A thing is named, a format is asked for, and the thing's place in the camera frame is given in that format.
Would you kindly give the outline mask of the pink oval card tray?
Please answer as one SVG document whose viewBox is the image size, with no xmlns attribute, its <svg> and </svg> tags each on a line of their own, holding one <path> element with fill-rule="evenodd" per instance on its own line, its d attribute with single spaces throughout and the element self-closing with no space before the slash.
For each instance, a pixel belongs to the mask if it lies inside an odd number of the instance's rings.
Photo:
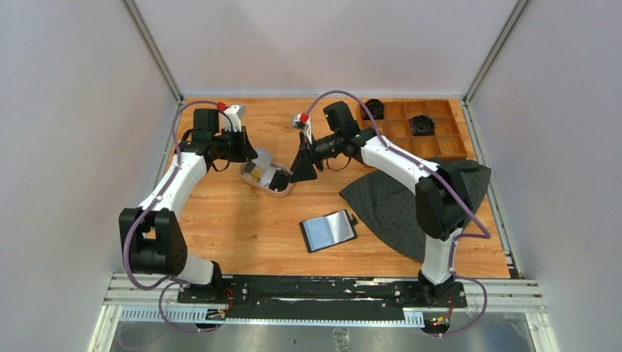
<svg viewBox="0 0 622 352">
<path fill-rule="evenodd" d="M 238 173 L 243 182 L 273 197 L 286 197 L 293 188 L 292 172 L 274 161 L 269 166 L 249 161 L 239 166 Z"/>
</svg>

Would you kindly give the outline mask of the white credit card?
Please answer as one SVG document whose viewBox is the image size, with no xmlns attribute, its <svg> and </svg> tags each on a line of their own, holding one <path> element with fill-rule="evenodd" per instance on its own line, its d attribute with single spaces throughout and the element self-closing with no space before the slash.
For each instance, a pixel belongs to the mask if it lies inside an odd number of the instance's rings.
<svg viewBox="0 0 622 352">
<path fill-rule="evenodd" d="M 276 171 L 276 168 L 272 166 L 272 155 L 261 147 L 256 147 L 255 150 L 257 152 L 257 158 L 254 159 L 252 162 L 264 168 L 264 174 L 258 184 L 264 187 L 268 187 L 272 176 Z"/>
</svg>

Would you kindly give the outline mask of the black credit card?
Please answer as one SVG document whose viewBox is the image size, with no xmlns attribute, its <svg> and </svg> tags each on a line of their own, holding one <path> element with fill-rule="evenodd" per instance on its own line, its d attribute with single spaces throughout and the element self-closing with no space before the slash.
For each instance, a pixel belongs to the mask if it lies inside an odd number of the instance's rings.
<svg viewBox="0 0 622 352">
<path fill-rule="evenodd" d="M 275 192 L 284 191 L 290 184 L 290 173 L 283 169 L 277 169 L 272 176 L 268 188 Z"/>
</svg>

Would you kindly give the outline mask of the black card holder wallet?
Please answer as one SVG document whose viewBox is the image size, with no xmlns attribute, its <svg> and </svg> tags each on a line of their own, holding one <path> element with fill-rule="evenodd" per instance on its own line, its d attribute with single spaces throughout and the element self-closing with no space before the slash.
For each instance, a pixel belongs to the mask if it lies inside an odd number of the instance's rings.
<svg viewBox="0 0 622 352">
<path fill-rule="evenodd" d="M 301 221 L 299 227 L 308 253 L 328 249 L 357 238 L 355 215 L 346 209 Z"/>
</svg>

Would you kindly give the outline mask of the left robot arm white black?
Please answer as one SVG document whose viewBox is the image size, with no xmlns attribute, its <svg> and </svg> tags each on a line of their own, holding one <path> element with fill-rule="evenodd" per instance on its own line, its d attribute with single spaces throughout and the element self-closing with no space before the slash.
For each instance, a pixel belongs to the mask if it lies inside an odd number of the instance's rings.
<svg viewBox="0 0 622 352">
<path fill-rule="evenodd" d="M 195 109 L 193 126 L 175 145 L 164 178 L 138 206 L 121 211 L 122 261 L 128 278 L 139 289 L 153 290 L 158 284 L 141 284 L 137 274 L 160 274 L 163 280 L 197 285 L 197 294 L 208 303 L 223 297 L 219 264 L 189 252 L 180 216 L 215 161 L 244 163 L 257 157 L 242 124 L 245 113 L 239 104 Z"/>
</svg>

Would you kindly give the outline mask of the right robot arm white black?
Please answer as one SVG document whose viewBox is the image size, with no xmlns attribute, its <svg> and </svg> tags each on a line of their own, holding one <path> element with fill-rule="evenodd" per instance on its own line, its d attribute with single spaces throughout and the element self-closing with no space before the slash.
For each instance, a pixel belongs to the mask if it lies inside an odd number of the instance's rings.
<svg viewBox="0 0 622 352">
<path fill-rule="evenodd" d="M 325 160 L 347 156 L 382 171 L 414 195 L 416 220 L 425 235 L 425 256 L 417 276 L 414 299 L 428 306 L 444 301 L 455 283 L 455 242 L 463 232 L 472 203 L 461 172 L 412 155 L 375 128 L 360 128 L 342 101 L 323 109 L 331 134 L 316 139 L 308 114 L 297 114 L 299 149 L 292 164 L 291 182 L 315 180 Z"/>
</svg>

